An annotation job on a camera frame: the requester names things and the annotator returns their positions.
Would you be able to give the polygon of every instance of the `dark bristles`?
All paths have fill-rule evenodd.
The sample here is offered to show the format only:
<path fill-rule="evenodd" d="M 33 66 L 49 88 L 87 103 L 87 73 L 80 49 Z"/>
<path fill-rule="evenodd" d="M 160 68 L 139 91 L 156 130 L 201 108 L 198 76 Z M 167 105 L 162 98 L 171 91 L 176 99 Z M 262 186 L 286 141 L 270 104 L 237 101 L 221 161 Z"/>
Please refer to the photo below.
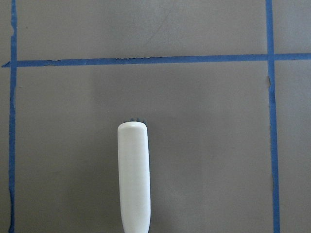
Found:
<path fill-rule="evenodd" d="M 147 126 L 146 120 L 141 121 L 140 118 L 137 118 L 136 120 L 134 118 L 131 118 L 129 121 L 141 122 L 141 123 L 144 123 Z"/>

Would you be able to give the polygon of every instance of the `white plastic handle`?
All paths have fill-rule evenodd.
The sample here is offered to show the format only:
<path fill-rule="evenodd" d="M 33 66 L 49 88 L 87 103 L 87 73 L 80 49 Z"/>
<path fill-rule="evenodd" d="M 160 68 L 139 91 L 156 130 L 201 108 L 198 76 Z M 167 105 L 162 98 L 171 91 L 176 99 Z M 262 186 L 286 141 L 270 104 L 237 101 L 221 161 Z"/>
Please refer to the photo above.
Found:
<path fill-rule="evenodd" d="M 118 127 L 121 217 L 125 233 L 148 233 L 150 173 L 147 127 L 126 122 Z"/>

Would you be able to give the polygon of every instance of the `gray surface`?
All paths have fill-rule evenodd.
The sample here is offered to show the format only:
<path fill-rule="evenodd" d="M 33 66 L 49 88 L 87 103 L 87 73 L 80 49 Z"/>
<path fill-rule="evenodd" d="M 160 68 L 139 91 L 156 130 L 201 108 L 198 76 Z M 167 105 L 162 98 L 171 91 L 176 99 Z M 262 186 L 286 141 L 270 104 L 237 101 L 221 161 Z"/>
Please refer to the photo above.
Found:
<path fill-rule="evenodd" d="M 0 66 L 10 60 L 10 5 L 2 0 L 0 7 Z M 0 67 L 0 232 L 7 232 L 10 225 L 10 197 L 8 189 L 9 163 L 9 92 L 10 69 Z"/>
<path fill-rule="evenodd" d="M 20 60 L 266 53 L 264 1 L 18 0 L 17 9 Z"/>
<path fill-rule="evenodd" d="M 8 188 L 9 83 L 10 70 L 0 68 L 0 232 L 7 232 L 10 225 Z"/>
<path fill-rule="evenodd" d="M 311 52 L 310 12 L 310 0 L 273 0 L 276 53 Z"/>
<path fill-rule="evenodd" d="M 311 61 L 276 63 L 281 231 L 311 229 Z"/>
<path fill-rule="evenodd" d="M 152 233 L 271 233 L 266 62 L 20 68 L 17 233 L 122 232 L 117 126 L 148 121 Z"/>

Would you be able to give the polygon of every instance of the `blue painter's tape line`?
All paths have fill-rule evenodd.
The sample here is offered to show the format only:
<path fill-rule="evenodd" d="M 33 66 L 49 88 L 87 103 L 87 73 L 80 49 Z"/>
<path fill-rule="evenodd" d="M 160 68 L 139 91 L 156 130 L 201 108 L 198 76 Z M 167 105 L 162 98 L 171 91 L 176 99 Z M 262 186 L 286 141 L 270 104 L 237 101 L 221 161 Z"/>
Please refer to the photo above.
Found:
<path fill-rule="evenodd" d="M 269 108 L 270 108 L 270 141 L 271 169 L 273 176 L 273 231 L 280 233 L 279 187 L 278 187 L 278 158 L 277 158 L 277 128 L 276 128 L 276 95 L 275 95 L 275 54 L 273 36 L 273 7 L 272 0 L 266 0 L 268 75 L 270 79 Z"/>
<path fill-rule="evenodd" d="M 10 77 L 10 120 L 9 120 L 9 192 L 11 199 L 11 224 L 9 233 L 15 232 L 15 90 L 17 81 L 17 11 L 12 0 L 11 24 L 11 77 Z"/>
<path fill-rule="evenodd" d="M 166 64 L 166 63 L 199 63 L 199 62 L 241 62 L 266 61 L 266 54 L 215 55 L 215 56 L 179 56 L 150 58 L 99 58 L 99 59 L 65 59 L 18 61 L 18 67 L 43 66 L 94 66 L 94 65 L 127 65 L 127 64 Z"/>
<path fill-rule="evenodd" d="M 311 60 L 311 53 L 285 53 L 275 54 L 274 59 L 278 61 L 287 60 Z"/>
<path fill-rule="evenodd" d="M 274 55 L 273 39 L 273 11 L 272 0 L 266 0 L 266 24 L 267 24 L 267 46 L 268 55 Z"/>
<path fill-rule="evenodd" d="M 280 233 L 279 187 L 278 187 L 278 154 L 276 128 L 276 96 L 275 96 L 275 62 L 268 61 L 268 75 L 270 78 L 269 108 L 270 108 L 270 142 L 271 167 L 273 176 L 273 226 L 274 233 Z"/>

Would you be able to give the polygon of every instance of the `toothbrush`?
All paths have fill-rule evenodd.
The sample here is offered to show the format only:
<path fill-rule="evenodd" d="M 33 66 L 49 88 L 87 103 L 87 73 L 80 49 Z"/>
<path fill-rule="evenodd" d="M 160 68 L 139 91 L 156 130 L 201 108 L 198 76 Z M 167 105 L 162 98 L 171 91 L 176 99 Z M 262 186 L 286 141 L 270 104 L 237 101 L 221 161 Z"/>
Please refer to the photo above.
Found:
<path fill-rule="evenodd" d="M 147 127 L 125 122 L 118 127 L 118 163 L 121 217 L 125 233 L 148 233 L 150 173 Z"/>

